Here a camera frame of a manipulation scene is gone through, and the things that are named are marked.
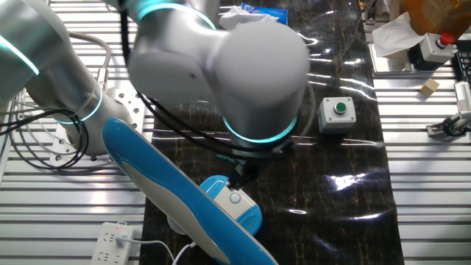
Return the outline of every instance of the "white paper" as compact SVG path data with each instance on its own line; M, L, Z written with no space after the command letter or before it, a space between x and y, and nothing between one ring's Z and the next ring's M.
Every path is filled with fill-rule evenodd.
M234 29L237 25L249 22L275 23L278 18L267 14L251 14L240 7L232 6L229 12L222 15L219 23L227 30Z
M372 34L377 57L391 56L410 49L424 39L411 28L409 13L404 13L381 28L373 30Z

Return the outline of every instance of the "green button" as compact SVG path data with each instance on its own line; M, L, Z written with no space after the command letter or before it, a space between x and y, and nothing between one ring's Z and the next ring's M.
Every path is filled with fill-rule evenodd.
M337 114L344 114L345 111L347 110L347 106L346 106L345 103L339 102L339 103L336 104L336 106L333 108L333 110Z

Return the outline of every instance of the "reflective plastic sheet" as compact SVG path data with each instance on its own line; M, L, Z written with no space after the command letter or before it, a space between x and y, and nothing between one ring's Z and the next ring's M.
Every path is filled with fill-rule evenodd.
M279 264L403 264L372 63L356 1L247 1L254 6L285 8L288 25L310 50L309 82L317 106L324 97L351 96L357 122L344 136L322 136L317 121L295 154L273 163L244 187L261 207L263 224L256 239ZM240 4L222 1L224 6ZM305 95L299 135L311 102ZM198 102L171 110L199 130L228 140L213 105ZM196 183L228 174L229 161L190 144L156 122L153 144ZM176 234L166 216L146 203L144 240L162 240L176 255L191 242ZM143 265L171 264L163 247L144 245ZM216 264L199 248L187 250L179 264Z

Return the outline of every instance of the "white button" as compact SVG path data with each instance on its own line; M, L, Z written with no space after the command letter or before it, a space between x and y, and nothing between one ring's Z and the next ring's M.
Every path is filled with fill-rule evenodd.
M230 195L229 200L230 200L231 203L237 204L241 201L241 195L239 195L237 193L233 193L233 194Z

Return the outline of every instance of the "small wooden block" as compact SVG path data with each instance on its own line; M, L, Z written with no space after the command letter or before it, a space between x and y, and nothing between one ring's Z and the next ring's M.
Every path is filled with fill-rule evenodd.
M430 96L436 89L439 87L439 83L433 79L429 79L422 88L420 88L420 93Z

